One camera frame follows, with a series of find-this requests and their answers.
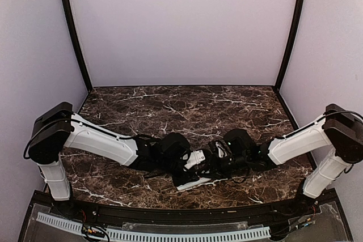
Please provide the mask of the white remote control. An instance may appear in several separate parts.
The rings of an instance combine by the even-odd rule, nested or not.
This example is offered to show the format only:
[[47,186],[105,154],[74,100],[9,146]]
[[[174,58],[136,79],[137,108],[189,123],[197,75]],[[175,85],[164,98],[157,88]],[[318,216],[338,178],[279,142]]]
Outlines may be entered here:
[[209,178],[201,177],[197,181],[188,182],[188,183],[186,183],[184,185],[177,186],[176,188],[177,188],[178,191],[185,191],[185,190],[195,188],[196,186],[202,185],[202,184],[207,183],[209,181],[210,181]]

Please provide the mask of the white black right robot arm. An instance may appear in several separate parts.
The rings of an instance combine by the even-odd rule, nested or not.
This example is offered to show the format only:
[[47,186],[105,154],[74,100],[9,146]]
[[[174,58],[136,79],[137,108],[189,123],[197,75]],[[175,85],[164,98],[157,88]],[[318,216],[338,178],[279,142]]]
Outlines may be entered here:
[[301,194],[289,204],[295,216],[311,207],[322,191],[342,172],[362,161],[362,115],[336,104],[308,125],[257,145],[244,129],[228,131],[210,143],[211,157],[203,172],[211,179],[228,179],[238,169],[267,171],[321,147],[330,152],[302,183]]

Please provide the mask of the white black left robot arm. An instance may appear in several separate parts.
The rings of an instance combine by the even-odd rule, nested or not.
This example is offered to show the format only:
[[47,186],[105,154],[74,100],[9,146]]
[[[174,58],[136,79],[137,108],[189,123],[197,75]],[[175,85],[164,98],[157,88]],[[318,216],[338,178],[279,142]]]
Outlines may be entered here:
[[181,134],[170,133],[162,139],[117,134],[85,120],[73,112],[70,103],[62,102],[35,120],[23,157],[38,165],[58,208],[68,217],[78,215],[80,205],[71,198],[71,185],[61,161],[60,152],[65,147],[139,171],[160,170],[171,175],[177,188],[193,187],[201,180],[193,167],[203,161],[202,153],[192,151]]

